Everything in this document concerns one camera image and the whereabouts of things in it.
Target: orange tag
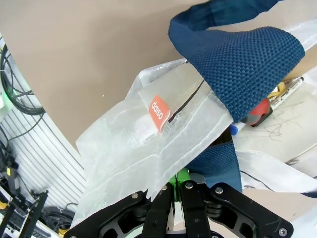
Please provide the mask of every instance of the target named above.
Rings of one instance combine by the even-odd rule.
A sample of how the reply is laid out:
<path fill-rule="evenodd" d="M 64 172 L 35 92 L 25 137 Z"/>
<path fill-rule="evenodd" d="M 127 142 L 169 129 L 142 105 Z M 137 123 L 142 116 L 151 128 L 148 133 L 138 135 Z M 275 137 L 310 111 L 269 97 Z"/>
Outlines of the orange tag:
<path fill-rule="evenodd" d="M 156 95 L 151 102 L 149 112 L 159 132 L 162 132 L 162 127 L 170 115 L 170 109 L 159 95 Z"/>

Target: green object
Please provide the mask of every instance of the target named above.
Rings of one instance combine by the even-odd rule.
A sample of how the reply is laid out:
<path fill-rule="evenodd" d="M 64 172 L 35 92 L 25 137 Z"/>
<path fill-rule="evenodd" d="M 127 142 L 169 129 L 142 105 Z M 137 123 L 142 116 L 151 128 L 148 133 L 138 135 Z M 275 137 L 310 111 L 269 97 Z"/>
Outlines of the green object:
<path fill-rule="evenodd" d="M 170 180 L 169 183 L 174 188 L 174 202 L 180 201 L 180 194 L 178 188 L 181 184 L 187 180 L 190 180 L 189 171 L 187 168 L 181 169 L 176 175 L 174 175 Z"/>

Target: blue strap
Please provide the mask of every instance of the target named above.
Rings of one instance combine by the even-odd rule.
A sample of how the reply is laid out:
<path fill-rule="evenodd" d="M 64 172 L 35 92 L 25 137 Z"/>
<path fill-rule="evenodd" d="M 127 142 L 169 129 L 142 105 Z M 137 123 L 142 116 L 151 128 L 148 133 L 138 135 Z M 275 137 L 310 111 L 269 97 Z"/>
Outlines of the blue strap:
<path fill-rule="evenodd" d="M 291 34 L 273 27 L 247 32 L 206 30 L 270 10 L 278 0 L 212 0 L 175 16 L 168 31 L 177 51 L 202 75 L 235 122 L 258 105 L 305 55 Z M 207 148 L 188 168 L 241 190 L 233 144 Z"/>

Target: bolt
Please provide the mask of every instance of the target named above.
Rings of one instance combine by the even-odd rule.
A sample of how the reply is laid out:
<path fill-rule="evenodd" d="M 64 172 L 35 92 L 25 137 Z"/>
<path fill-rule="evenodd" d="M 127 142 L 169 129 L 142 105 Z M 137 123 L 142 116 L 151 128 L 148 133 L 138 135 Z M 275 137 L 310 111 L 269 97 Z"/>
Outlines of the bolt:
<path fill-rule="evenodd" d="M 287 235 L 287 230 L 285 228 L 281 228 L 278 233 L 281 237 L 285 237 Z"/>
<path fill-rule="evenodd" d="M 187 182 L 186 184 L 185 184 L 185 187 L 187 188 L 187 189 L 191 189 L 191 188 L 193 188 L 193 184 L 191 183 L 191 182 Z"/>
<path fill-rule="evenodd" d="M 133 199 L 136 199 L 136 198 L 138 198 L 138 194 L 137 193 L 133 193 L 132 195 L 131 195 L 131 197 L 133 198 Z"/>
<path fill-rule="evenodd" d="M 221 187 L 217 187 L 215 191 L 216 191 L 217 194 L 222 194 L 223 193 L 223 189 Z"/>

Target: cardboard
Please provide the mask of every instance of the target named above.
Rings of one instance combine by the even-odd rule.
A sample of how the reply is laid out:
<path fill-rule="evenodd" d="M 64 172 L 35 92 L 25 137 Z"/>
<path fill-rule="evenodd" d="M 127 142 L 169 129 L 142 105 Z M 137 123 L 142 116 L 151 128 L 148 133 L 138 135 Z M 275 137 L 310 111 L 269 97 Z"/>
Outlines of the cardboard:
<path fill-rule="evenodd" d="M 124 99 L 138 72 L 181 57 L 168 39 L 169 21 L 204 1 L 0 0 L 0 32 L 39 101 L 75 145 Z M 315 0 L 282 1 L 254 20 L 219 29 L 285 28 L 312 19 L 316 8 Z M 307 61 L 302 64 L 316 64 Z"/>

